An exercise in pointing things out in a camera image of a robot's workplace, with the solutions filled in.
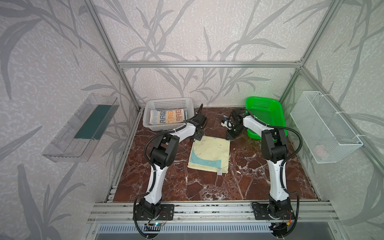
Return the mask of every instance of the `red marble tabletop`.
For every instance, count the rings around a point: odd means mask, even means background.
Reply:
[[[208,119],[205,135],[225,138],[226,128],[221,126],[221,119],[229,116],[231,111],[232,108],[203,108],[202,113]],[[147,190],[151,167],[144,159],[143,148],[154,135],[149,128],[143,127],[141,120],[114,197],[115,202],[133,202],[137,194]],[[269,169],[261,153],[260,140],[251,139],[244,132],[232,141],[229,170],[222,176],[187,167],[192,143],[186,139],[179,144],[176,159],[164,181],[163,201],[268,199]],[[286,178],[289,191],[297,191],[301,199],[316,199],[297,157],[287,162]]]

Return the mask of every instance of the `floral wallpaper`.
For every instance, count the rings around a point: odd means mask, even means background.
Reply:
[[[307,69],[383,153],[382,111],[384,1],[344,1]],[[303,77],[283,103],[290,111],[303,91],[313,91]],[[300,159],[322,200],[330,200],[349,239],[378,240],[384,235],[384,178],[367,156],[356,150],[340,162],[317,164],[304,146]]]
[[[0,239],[76,239],[137,115],[82,1],[0,1]],[[119,108],[86,163],[43,149],[90,93]]]
[[[120,61],[297,61],[331,0],[95,0]],[[124,69],[136,99],[192,97],[195,104],[242,106],[276,98],[289,69]]]

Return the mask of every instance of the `folded cloth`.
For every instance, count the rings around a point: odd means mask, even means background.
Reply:
[[[184,109],[177,110],[167,110],[167,111],[158,111],[151,110],[151,119],[149,120],[149,124],[151,125],[159,125],[159,124],[172,124],[172,123],[180,123],[185,120],[184,117]]]
[[[192,145],[188,167],[210,172],[221,168],[223,173],[228,173],[229,145],[229,140],[203,136]]]

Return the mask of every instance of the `metal mesh basket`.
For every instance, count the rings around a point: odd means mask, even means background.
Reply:
[[[338,162],[362,146],[340,112],[319,91],[303,92],[291,116],[317,163]]]
[[[147,101],[143,115],[143,126],[148,127],[152,131],[160,130],[172,130],[184,125],[184,123],[173,123],[173,124],[160,124],[151,125],[151,109],[158,111],[175,110],[183,108],[187,110],[187,119],[194,116],[194,106],[192,98],[167,98]]]

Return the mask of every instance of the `green basket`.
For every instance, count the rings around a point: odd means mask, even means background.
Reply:
[[[251,111],[255,117],[269,125],[286,127],[283,107],[277,100],[271,98],[249,97],[245,102],[245,107]],[[253,139],[261,139],[258,134],[250,129],[248,129],[248,136]]]

